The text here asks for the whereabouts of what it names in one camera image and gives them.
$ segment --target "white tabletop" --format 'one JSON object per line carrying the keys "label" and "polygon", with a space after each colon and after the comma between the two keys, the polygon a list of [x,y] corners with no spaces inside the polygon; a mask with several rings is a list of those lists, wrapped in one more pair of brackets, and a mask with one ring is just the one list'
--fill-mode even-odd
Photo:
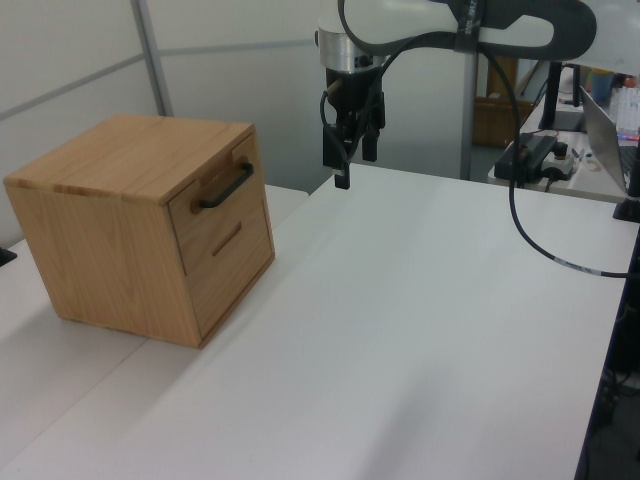
{"label": "white tabletop", "polygon": [[[273,226],[308,197],[266,190]],[[26,242],[11,251],[0,269],[0,468],[146,341],[60,320]]]}
{"label": "white tabletop", "polygon": [[[560,85],[561,91],[570,91],[573,88],[571,84],[571,76],[569,75],[571,69],[566,69],[563,72],[563,83]],[[559,93],[560,99],[568,100],[571,95]],[[535,132],[538,130],[540,119],[542,118],[542,112],[544,110],[543,98],[540,104],[533,110],[529,118],[520,129],[521,132]],[[558,112],[582,112],[582,106],[574,107],[572,105],[558,103],[556,106]],[[585,156],[591,153],[591,147],[589,146],[589,139],[585,133],[580,132],[557,132],[558,141],[569,145],[569,153],[574,149],[580,153],[584,149]],[[546,130],[537,135],[556,135],[554,130]],[[632,142],[621,142],[621,145],[634,145]],[[549,154],[547,160],[554,161],[553,154]],[[560,195],[571,195],[580,198],[590,198],[592,200],[600,200],[603,202],[620,203],[625,198],[625,193],[620,189],[615,180],[609,175],[609,173],[602,167],[600,162],[595,156],[585,157],[580,161],[577,161],[572,155],[570,155],[566,161],[573,162],[574,174],[569,181],[560,180],[554,182],[549,191],[551,193],[557,193]],[[494,185],[506,186],[508,181],[495,177],[494,168],[491,168],[487,175],[487,182]],[[530,190],[544,191],[547,185],[548,179],[543,178],[535,183],[527,183],[525,188]]]}
{"label": "white tabletop", "polygon": [[[613,205],[517,192],[626,270]],[[354,165],[202,351],[149,340],[0,478],[572,479],[623,281],[506,191]]]}

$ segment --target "black drawer handle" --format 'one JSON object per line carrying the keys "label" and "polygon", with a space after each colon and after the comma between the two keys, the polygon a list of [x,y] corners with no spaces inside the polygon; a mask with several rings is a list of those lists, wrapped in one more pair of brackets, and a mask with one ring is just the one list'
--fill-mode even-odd
{"label": "black drawer handle", "polygon": [[244,173],[241,177],[239,177],[236,181],[234,181],[229,188],[227,188],[224,192],[218,195],[216,198],[211,200],[201,199],[200,200],[200,208],[216,208],[222,204],[229,196],[235,192],[240,185],[249,180],[249,177],[253,175],[253,165],[249,162],[244,162],[240,164],[240,168],[244,170]]}

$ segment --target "wooden cabinet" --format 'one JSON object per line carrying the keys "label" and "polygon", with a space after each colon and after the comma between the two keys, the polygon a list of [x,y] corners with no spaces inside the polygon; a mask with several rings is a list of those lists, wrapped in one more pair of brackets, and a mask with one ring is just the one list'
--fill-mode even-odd
{"label": "wooden cabinet", "polygon": [[274,259],[251,124],[118,115],[4,184],[65,319],[202,347]]}

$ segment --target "laptop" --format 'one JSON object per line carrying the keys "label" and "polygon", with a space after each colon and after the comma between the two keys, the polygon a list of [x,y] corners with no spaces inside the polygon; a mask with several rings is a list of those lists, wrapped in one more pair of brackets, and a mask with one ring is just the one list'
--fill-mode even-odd
{"label": "laptop", "polygon": [[637,147],[621,147],[615,122],[583,87],[580,91],[591,151],[622,191],[627,192]]}

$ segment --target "drawer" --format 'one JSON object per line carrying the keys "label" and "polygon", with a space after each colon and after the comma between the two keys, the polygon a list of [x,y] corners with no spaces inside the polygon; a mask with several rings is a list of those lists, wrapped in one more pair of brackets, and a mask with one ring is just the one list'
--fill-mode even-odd
{"label": "drawer", "polygon": [[233,238],[187,275],[187,286],[203,337],[223,321],[273,260],[264,210],[238,223]]}
{"label": "drawer", "polygon": [[[245,217],[256,209],[265,209],[262,166],[254,136],[238,145],[211,169],[220,170],[221,163],[224,163],[224,169],[212,179],[204,184],[201,183],[202,179],[194,181],[169,202],[180,257],[187,275],[203,262],[206,263],[209,257],[216,256],[239,234],[238,225]],[[247,163],[252,165],[253,174],[242,181],[243,176],[248,174],[242,165]],[[200,200],[220,199],[229,193],[234,183],[239,182],[242,183],[218,206],[199,206]]]}
{"label": "drawer", "polygon": [[[217,170],[217,174],[202,180],[203,174],[169,203],[203,337],[227,317],[274,256],[255,137],[205,170]],[[202,208],[203,199],[215,206]]]}

